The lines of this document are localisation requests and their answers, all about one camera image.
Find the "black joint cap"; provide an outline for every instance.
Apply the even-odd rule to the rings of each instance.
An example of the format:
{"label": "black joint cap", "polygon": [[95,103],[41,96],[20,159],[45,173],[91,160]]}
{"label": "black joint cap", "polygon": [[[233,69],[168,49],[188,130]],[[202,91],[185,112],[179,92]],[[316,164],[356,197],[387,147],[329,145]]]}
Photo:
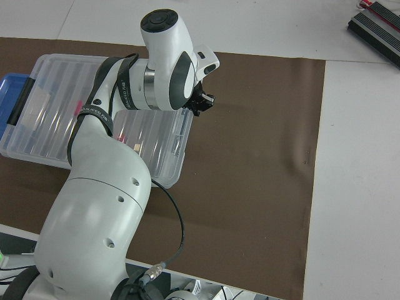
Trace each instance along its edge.
{"label": "black joint cap", "polygon": [[173,27],[178,21],[178,14],[171,9],[158,9],[145,15],[140,27],[148,33],[161,33]]}

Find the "white robotic arm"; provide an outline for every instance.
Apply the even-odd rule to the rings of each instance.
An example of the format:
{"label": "white robotic arm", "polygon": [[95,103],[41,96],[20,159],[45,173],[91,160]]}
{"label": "white robotic arm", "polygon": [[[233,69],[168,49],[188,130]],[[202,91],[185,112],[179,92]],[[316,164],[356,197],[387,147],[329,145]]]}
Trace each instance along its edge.
{"label": "white robotic arm", "polygon": [[71,173],[37,242],[36,267],[22,272],[3,300],[121,298],[126,252],[151,177],[139,155],[111,137],[113,119],[122,109],[187,107],[198,115],[214,101],[201,80],[219,66],[208,47],[193,48],[184,21],[172,10],[149,13],[141,32],[148,60],[109,57],[97,71],[69,141]]}

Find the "white tabletop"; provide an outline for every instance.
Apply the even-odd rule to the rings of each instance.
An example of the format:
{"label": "white tabletop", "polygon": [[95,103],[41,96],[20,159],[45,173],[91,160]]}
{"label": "white tabletop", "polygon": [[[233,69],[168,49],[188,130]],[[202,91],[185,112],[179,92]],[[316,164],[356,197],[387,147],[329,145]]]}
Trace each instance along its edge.
{"label": "white tabletop", "polygon": [[215,51],[328,60],[304,300],[400,299],[400,72],[346,31],[356,3],[3,0],[0,36],[143,45],[139,20],[169,7]]}

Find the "transparent plastic lid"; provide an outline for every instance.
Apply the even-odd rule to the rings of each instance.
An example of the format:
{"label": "transparent plastic lid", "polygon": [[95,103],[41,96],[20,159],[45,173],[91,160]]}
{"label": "transparent plastic lid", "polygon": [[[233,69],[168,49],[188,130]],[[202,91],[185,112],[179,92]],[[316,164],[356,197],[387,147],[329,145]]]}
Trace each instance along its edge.
{"label": "transparent plastic lid", "polygon": [[[11,158],[69,169],[66,149],[76,115],[105,59],[50,54],[38,60],[36,82],[17,125],[6,129],[1,152]],[[187,109],[121,111],[114,120],[114,138],[133,148],[152,178],[170,188],[179,179],[192,119]]]}

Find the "brown paper sheet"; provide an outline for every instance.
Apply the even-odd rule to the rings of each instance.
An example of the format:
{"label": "brown paper sheet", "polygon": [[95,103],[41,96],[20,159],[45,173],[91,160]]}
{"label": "brown paper sheet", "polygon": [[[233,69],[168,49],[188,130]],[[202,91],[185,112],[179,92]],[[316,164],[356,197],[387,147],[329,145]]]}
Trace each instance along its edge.
{"label": "brown paper sheet", "polygon": [[[0,76],[42,54],[125,56],[143,47],[0,38]],[[216,105],[195,118],[171,188],[187,243],[170,268],[282,299],[303,296],[324,61],[217,54],[204,80]],[[39,233],[69,171],[0,157],[0,223]],[[127,257],[169,257],[180,227],[153,189]]]}

